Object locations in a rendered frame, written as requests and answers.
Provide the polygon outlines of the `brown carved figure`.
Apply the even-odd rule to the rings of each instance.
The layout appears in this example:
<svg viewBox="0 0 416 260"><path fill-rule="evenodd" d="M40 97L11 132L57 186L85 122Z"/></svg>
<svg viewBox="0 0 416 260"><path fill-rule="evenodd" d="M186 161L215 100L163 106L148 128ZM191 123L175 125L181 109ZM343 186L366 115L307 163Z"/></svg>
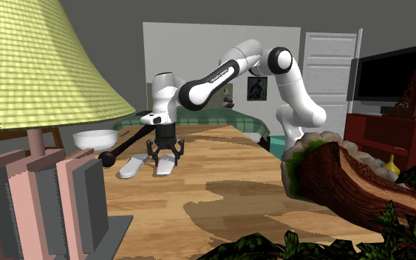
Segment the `brown carved figure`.
<svg viewBox="0 0 416 260"><path fill-rule="evenodd" d="M395 104L394 116L407 120L416 118L416 69L403 92L403 97Z"/></svg>

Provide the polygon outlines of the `white door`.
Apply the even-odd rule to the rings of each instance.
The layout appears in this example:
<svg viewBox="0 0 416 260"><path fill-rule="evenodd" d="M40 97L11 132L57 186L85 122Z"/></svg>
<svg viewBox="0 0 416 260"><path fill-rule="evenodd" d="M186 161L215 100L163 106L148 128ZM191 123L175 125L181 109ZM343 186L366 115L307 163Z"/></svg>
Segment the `white door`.
<svg viewBox="0 0 416 260"><path fill-rule="evenodd" d="M309 96L327 113L317 132L344 135L351 63L359 54L356 32L307 32L302 74Z"/></svg>

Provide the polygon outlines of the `red cabinet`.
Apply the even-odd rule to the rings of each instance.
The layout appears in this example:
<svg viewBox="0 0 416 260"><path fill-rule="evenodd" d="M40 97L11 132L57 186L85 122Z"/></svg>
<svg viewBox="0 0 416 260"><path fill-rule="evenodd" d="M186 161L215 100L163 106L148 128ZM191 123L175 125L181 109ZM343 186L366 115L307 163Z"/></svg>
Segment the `red cabinet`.
<svg viewBox="0 0 416 260"><path fill-rule="evenodd" d="M416 120L369 114L348 114L344 139L360 151L405 171L416 165Z"/></svg>

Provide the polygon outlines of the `black ladle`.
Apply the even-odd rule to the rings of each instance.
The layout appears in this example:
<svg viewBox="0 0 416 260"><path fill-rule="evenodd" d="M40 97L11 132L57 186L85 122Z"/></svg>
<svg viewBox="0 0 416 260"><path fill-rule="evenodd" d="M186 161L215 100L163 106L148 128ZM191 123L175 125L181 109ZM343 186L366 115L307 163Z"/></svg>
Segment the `black ladle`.
<svg viewBox="0 0 416 260"><path fill-rule="evenodd" d="M116 157L124 152L129 146L134 144L136 141L145 137L147 134L155 130L155 125L144 125L139 131L137 131L132 137L126 142L120 144L117 148L112 151L104 151L100 153L99 159L102 160L103 167L111 167L115 164Z"/></svg>

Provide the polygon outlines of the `black television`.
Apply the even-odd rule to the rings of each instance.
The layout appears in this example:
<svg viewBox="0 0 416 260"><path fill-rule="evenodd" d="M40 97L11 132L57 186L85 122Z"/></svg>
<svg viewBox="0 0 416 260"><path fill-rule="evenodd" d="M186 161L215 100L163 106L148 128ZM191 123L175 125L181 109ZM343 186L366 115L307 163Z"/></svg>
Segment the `black television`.
<svg viewBox="0 0 416 260"><path fill-rule="evenodd" d="M347 100L394 102L406 90L416 69L416 46L354 58Z"/></svg>

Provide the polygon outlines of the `white bowl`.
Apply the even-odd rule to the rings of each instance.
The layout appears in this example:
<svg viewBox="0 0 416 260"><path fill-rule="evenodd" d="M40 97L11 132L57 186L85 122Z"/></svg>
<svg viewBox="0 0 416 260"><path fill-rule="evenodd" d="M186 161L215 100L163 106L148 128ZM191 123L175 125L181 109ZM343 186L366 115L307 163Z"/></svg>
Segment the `white bowl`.
<svg viewBox="0 0 416 260"><path fill-rule="evenodd" d="M118 139L116 130L91 130L73 134L75 146L81 150L92 148L95 151L105 151L112 148Z"/></svg>

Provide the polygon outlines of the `green bed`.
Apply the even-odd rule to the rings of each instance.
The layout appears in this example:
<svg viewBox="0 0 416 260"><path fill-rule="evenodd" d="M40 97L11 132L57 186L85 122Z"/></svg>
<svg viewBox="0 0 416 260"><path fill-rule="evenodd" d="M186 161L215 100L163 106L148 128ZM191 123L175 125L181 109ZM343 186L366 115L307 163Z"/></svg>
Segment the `green bed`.
<svg viewBox="0 0 416 260"><path fill-rule="evenodd" d="M224 107L232 99L233 84L228 83L215 93L202 110L191 111L178 106L177 125L231 125L257 143L268 141L270 131L264 122Z"/></svg>

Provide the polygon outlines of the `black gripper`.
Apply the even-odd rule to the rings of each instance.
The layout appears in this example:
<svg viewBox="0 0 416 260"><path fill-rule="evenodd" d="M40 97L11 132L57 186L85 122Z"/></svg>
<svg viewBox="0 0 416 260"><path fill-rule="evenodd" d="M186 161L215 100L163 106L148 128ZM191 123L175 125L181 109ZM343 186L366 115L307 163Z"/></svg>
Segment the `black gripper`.
<svg viewBox="0 0 416 260"><path fill-rule="evenodd" d="M155 139L148 139L146 141L147 154L153 159L156 166L159 164L159 152L161 148L170 148L174 155L174 165L178 165L179 158L184 155L185 140L176 138L176 125L160 124L155 126Z"/></svg>

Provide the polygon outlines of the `wooden table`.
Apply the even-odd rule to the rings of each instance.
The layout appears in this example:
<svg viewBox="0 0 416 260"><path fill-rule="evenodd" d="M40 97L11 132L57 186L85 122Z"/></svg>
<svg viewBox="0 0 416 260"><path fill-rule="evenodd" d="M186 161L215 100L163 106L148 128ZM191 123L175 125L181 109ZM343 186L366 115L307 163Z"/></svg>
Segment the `wooden table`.
<svg viewBox="0 0 416 260"><path fill-rule="evenodd" d="M328 208L289 198L279 158L233 126L178 126L185 153L168 176L148 161L130 179L119 169L146 152L145 140L104 171L108 212L133 221L115 260L196 260L225 242L260 233L281 243L288 231L303 242L379 242L380 234Z"/></svg>

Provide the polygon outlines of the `yellow shade pink table lamp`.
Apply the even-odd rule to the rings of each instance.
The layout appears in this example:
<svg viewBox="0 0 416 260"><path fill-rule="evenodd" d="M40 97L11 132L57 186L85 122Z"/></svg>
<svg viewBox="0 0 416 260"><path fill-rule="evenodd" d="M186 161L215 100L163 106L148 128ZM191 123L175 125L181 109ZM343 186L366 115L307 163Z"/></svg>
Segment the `yellow shade pink table lamp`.
<svg viewBox="0 0 416 260"><path fill-rule="evenodd" d="M30 148L0 154L0 260L113 260L132 221L110 216L92 147L67 157L45 129L134 111L100 75L58 0L0 0L0 133Z"/></svg>

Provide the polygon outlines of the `brown log with green plants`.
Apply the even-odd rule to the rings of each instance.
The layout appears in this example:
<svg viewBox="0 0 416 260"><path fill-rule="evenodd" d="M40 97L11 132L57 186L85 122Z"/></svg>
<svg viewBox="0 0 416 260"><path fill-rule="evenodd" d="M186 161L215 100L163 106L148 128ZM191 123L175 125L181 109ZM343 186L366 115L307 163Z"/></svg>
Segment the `brown log with green plants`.
<svg viewBox="0 0 416 260"><path fill-rule="evenodd" d="M306 133L282 155L282 182L290 198L329 208L382 242L301 242L289 230L275 244L254 233L197 260L416 260L416 165L395 174L336 133Z"/></svg>

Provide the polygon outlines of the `framed wall picture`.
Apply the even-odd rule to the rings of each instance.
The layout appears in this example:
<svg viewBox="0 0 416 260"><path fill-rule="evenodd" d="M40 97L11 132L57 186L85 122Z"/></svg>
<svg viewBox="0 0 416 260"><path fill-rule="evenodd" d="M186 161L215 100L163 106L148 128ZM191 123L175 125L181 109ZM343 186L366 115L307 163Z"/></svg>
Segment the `framed wall picture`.
<svg viewBox="0 0 416 260"><path fill-rule="evenodd" d="M267 77L248 77L247 101L267 100Z"/></svg>

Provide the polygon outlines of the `yellow vase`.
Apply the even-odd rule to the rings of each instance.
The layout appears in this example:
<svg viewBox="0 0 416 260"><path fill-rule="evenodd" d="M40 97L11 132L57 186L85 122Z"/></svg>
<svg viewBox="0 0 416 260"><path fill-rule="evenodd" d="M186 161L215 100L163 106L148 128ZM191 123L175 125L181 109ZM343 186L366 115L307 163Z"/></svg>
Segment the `yellow vase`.
<svg viewBox="0 0 416 260"><path fill-rule="evenodd" d="M395 159L395 155L391 154L389 158L389 162L387 162L385 165L382 165L382 168L390 170L398 176L400 174L400 169L399 167L396 166L396 164L394 164L394 159Z"/></svg>

